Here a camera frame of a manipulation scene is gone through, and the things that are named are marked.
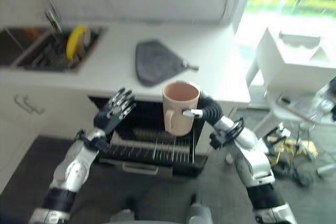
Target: gray floor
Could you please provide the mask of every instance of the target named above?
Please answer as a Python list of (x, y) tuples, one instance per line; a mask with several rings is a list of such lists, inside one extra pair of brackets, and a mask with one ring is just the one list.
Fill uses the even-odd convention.
[[(239, 111), (246, 125), (253, 127), (266, 111)], [(319, 149), (336, 152), (336, 131), (315, 128), (312, 139)], [(69, 142), (38, 138), (1, 195), (1, 214), (27, 221), (39, 206), (62, 160)], [(87, 183), (77, 197), (71, 223), (101, 223), (123, 207), (126, 198), (139, 200), (139, 217), (145, 220), (183, 222), (191, 194), (196, 191), (212, 211), (215, 224), (255, 223), (251, 204), (233, 166), (225, 165), (225, 150), (213, 152), (202, 174), (195, 180), (167, 180), (118, 172), (94, 165)], [(318, 179), (314, 168), (332, 161), (322, 155), (302, 169), (314, 176), (314, 184), (302, 189), (292, 180), (278, 180), (283, 196), (290, 203), (299, 223), (334, 223), (336, 175)]]

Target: dishwasher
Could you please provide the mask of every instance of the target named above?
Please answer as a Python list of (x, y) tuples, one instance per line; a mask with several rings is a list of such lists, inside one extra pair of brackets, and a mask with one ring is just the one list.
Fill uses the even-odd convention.
[[(98, 107), (108, 98), (89, 97)], [(195, 120), (185, 136), (172, 136), (164, 129), (162, 102), (136, 101), (136, 107), (109, 136), (111, 148), (97, 162), (114, 165), (128, 173), (161, 177), (197, 177), (206, 161), (198, 155), (204, 120)]]

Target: kitchen sink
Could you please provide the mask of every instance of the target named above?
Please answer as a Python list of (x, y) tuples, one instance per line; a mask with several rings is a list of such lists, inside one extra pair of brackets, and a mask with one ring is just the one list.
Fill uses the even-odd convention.
[(15, 65), (46, 28), (4, 28), (0, 31), (0, 66)]
[[(64, 29), (61, 34), (54, 33), (51, 29), (42, 29), (38, 36), (30, 36), (27, 39), (25, 33), (20, 37), (10, 34), (12, 41), (2, 53), (0, 65), (10, 68), (24, 68), (25, 70), (39, 71), (76, 71), (86, 58), (92, 53), (93, 48), (98, 43), (100, 36), (105, 31), (104, 28), (91, 28), (90, 43), (85, 47), (84, 52), (77, 55), (73, 61), (66, 57), (66, 46), (72, 29)], [(5, 37), (5, 42), (9, 41), (8, 36), (0, 33), (0, 37)]]

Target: pink mug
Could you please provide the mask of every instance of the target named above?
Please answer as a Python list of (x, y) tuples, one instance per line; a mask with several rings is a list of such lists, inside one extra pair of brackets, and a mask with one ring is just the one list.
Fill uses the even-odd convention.
[(200, 89), (185, 81), (168, 84), (162, 91), (164, 126), (174, 136), (188, 134), (193, 126), (193, 118), (182, 115), (186, 109), (195, 109), (200, 97)]

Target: cabinet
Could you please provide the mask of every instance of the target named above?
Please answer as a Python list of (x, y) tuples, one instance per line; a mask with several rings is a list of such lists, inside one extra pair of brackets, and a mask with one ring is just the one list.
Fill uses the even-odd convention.
[(0, 83), (0, 114), (24, 129), (38, 131), (66, 95), (56, 88)]
[(0, 193), (37, 134), (0, 114)]
[(80, 129), (93, 129), (93, 118), (97, 113), (97, 107), (85, 93), (69, 93), (62, 104), (54, 109), (40, 134), (73, 139)]

